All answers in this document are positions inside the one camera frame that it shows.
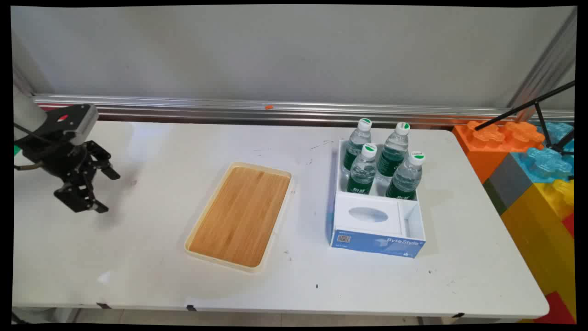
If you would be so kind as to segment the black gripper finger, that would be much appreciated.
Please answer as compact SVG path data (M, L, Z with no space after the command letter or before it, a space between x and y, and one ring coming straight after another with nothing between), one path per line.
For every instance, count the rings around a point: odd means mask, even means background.
M94 210L98 213L108 212L109 208L95 197L92 184L95 171L70 172L63 178L63 186L53 195L73 212Z
M120 175L112 167L111 154L95 141L87 141L85 144L91 158L89 166L100 170L110 180L120 179Z

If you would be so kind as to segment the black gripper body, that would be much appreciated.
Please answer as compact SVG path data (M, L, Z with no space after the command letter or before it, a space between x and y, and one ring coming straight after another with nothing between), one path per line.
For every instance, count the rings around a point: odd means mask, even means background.
M23 165L22 170L42 168L61 180L70 172L95 171L88 164L90 153L85 143L74 145L69 141L50 141L27 136L22 139L22 153L32 164Z

